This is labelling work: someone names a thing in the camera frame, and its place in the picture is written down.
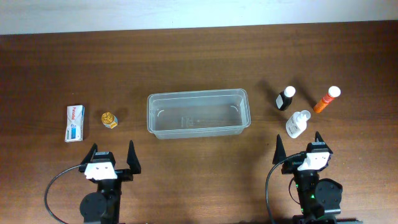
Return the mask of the white lotion bottle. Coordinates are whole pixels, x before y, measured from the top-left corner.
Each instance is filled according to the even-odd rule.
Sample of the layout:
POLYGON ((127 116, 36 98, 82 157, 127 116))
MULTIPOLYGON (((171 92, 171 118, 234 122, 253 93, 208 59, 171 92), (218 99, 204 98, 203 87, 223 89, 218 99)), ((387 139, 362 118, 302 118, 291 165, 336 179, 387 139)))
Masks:
POLYGON ((307 121, 311 118, 311 114, 307 110, 296 111, 286 122, 285 128, 287 134, 295 139, 301 135, 307 128, 307 121))

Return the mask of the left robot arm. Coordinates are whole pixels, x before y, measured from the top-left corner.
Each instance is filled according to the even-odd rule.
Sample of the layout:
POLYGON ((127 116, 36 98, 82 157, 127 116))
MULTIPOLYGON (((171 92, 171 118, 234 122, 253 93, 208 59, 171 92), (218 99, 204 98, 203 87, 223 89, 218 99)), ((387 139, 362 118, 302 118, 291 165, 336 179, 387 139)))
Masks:
POLYGON ((93 144, 81 162, 78 170, 87 180, 97 185, 95 192, 86 195, 80 203, 84 223, 118 224, 121 204, 122 183, 132 182, 141 173, 134 143, 129 142, 127 169, 116 169, 112 152, 99 152, 93 144))

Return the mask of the black bottle white cap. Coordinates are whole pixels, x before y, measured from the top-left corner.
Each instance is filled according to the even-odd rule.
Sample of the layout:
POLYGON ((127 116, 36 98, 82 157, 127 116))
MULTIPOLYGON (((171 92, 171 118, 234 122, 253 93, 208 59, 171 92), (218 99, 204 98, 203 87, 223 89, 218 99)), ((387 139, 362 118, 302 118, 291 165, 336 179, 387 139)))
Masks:
POLYGON ((292 98, 295 95, 295 92, 296 90, 293 86, 287 86, 282 92, 280 92, 275 100, 277 109, 285 111, 292 103, 292 98))

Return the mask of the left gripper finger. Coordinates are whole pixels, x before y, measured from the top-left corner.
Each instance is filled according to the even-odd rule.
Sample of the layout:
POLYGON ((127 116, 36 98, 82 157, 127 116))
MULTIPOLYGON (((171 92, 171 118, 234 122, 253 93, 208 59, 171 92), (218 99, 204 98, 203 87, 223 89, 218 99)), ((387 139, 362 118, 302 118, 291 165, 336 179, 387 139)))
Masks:
POLYGON ((137 158, 136 151, 134 148, 134 143, 132 140, 129 142, 128 152, 127 152, 127 160, 126 160, 129 169, 133 174, 141 173, 141 165, 137 158))
POLYGON ((97 153, 97 151, 98 151, 98 146, 96 143, 94 143, 92 145, 91 149, 89 150, 88 154, 82 160, 81 164, 87 164, 90 161, 92 161, 93 156, 97 153))

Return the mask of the orange tube white cap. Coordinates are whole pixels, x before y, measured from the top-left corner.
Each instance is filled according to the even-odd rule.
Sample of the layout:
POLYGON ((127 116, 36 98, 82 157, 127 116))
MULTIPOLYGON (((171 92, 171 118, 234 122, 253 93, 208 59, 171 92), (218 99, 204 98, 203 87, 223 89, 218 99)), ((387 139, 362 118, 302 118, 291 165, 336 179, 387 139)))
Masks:
POLYGON ((313 107, 314 112, 321 113, 335 98, 341 95, 341 90, 337 86, 331 86, 328 93, 313 107))

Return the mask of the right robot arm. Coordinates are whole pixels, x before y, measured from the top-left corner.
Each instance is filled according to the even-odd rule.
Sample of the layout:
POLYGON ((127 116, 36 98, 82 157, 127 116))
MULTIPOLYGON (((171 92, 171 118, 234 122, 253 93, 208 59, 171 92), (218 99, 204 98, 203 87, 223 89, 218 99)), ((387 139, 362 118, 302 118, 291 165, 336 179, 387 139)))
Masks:
POLYGON ((273 167, 266 179, 266 200, 269 200, 269 180, 272 173, 281 166, 283 175, 292 174, 291 183, 295 183, 298 204, 302 214, 292 217, 292 223, 343 224, 361 223, 355 218, 336 218, 341 213, 343 186, 332 179, 321 179, 319 172, 328 167, 333 151, 324 142, 319 132, 314 142, 307 145, 305 151, 287 156, 280 135, 276 137, 273 167))

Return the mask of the white medicine box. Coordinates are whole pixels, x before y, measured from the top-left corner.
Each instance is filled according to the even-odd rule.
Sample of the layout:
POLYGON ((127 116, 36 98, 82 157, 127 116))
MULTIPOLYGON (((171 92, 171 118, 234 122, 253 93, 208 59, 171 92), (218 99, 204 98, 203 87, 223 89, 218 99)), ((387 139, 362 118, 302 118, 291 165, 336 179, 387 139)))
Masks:
POLYGON ((67 106, 67 128, 65 142, 83 140, 85 107, 83 105, 67 106))

